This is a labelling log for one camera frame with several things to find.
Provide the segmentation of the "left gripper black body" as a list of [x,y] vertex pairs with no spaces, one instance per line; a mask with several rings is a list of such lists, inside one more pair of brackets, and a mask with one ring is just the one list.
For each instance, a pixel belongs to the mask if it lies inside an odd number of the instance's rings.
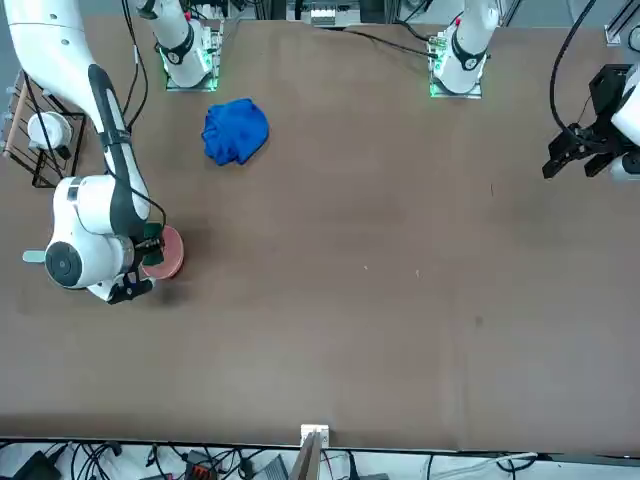
[[569,151],[622,151],[631,142],[613,125],[631,64],[606,64],[589,82],[595,120],[588,126],[572,123],[571,135],[562,133],[564,147]]

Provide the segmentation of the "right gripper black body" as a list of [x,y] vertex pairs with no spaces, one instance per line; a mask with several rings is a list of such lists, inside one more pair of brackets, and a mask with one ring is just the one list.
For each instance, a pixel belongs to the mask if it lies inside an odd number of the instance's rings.
[[142,266],[156,266],[164,261],[164,241],[159,238],[132,238],[134,246],[133,270]]

